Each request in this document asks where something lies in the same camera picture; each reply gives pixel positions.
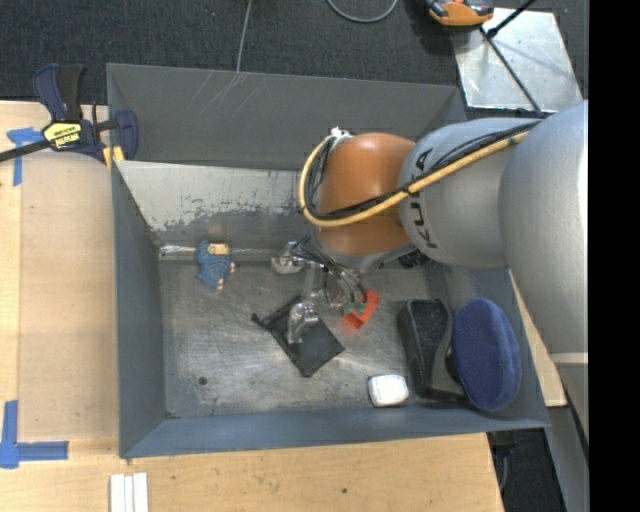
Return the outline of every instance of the small toy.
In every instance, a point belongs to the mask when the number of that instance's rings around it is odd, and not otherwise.
[[[203,240],[196,247],[196,260],[200,263],[198,279],[222,290],[225,279],[229,277],[236,265],[231,261],[231,248],[224,242]]]

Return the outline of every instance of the white eraser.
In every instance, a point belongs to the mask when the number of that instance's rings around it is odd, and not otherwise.
[[[407,380],[402,375],[379,375],[369,379],[369,397],[376,407],[400,405],[409,398]]]

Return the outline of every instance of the gray floor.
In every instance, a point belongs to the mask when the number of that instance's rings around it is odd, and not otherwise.
[[[179,417],[263,411],[370,407],[368,377],[408,375],[396,315],[406,300],[429,298],[423,268],[371,272],[382,299],[359,331],[318,298],[319,314],[345,346],[313,378],[303,377],[276,340],[251,321],[302,291],[304,273],[278,275],[268,263],[240,263],[223,290],[197,279],[195,261],[160,264],[167,409]]]

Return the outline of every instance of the red clip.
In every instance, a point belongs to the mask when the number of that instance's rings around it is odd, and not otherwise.
[[[364,308],[364,311],[360,314],[352,311],[348,315],[345,315],[343,319],[352,327],[356,329],[360,329],[364,324],[366,324],[373,313],[375,313],[376,309],[378,309],[378,303],[380,302],[380,296],[374,290],[367,290],[367,305]]]

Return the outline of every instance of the black carpet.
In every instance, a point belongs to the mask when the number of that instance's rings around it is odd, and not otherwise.
[[[380,14],[391,1],[334,0],[361,17]],[[494,0],[512,9],[522,3]],[[588,98],[588,0],[539,0],[531,9],[556,15]],[[449,36],[418,0],[399,0],[375,24],[348,21],[325,0],[5,0],[1,10],[4,100],[34,99],[32,75],[50,62],[84,64],[80,99],[98,104],[107,101],[108,62],[459,85]],[[520,431],[515,440],[507,512],[562,512],[544,433]]]

